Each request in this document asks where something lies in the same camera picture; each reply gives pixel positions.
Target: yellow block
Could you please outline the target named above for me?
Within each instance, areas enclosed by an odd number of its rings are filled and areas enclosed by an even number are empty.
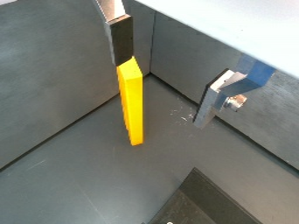
[[[144,142],[143,74],[135,57],[116,67],[125,128],[132,145]]]

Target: gray floor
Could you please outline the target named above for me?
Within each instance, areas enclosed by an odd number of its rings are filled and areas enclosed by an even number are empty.
[[[147,223],[196,166],[263,223],[297,223],[297,173],[217,120],[195,129],[193,114],[145,78],[144,144],[116,97],[0,173],[0,222]]]

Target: metal clamp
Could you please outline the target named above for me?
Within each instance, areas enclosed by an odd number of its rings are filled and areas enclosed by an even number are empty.
[[[133,56],[133,19],[125,13],[121,0],[92,1],[104,21],[111,58],[117,67]]]
[[[247,101],[245,92],[261,88],[275,69],[259,60],[243,55],[236,71],[225,70],[205,87],[193,125],[203,129],[213,116],[225,108],[239,111]]]

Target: scratch mark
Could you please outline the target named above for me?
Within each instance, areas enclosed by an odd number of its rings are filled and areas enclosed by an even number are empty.
[[[81,189],[80,189],[80,191],[81,191],[81,193],[82,193],[85,199],[88,200],[88,203],[90,204],[92,208],[94,209],[94,211],[96,211],[98,217],[102,219],[102,221],[105,222],[105,224],[108,224],[108,223],[107,223],[107,220],[105,220],[105,218],[104,218],[104,215],[101,214],[101,212],[100,212],[98,209],[96,208],[93,202],[92,202],[90,199],[89,199],[89,196],[85,194],[85,192],[84,192]]]
[[[45,159],[44,159],[40,163],[37,163],[37,164],[34,164],[33,166],[30,166],[30,167],[26,169],[26,171],[29,171],[34,166],[37,166],[37,165],[40,165],[41,163],[44,163],[44,161],[45,161]]]

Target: gray wall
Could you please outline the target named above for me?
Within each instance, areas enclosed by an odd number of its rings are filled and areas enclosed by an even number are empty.
[[[151,72],[188,98],[200,102],[205,85],[228,68],[240,52],[157,13],[153,27]],[[259,90],[247,93],[247,104],[219,117],[256,143],[299,169],[299,80],[276,72]]]
[[[127,9],[148,74],[155,13],[131,1]],[[117,77],[92,1],[17,1],[0,21],[1,168],[117,94]]]

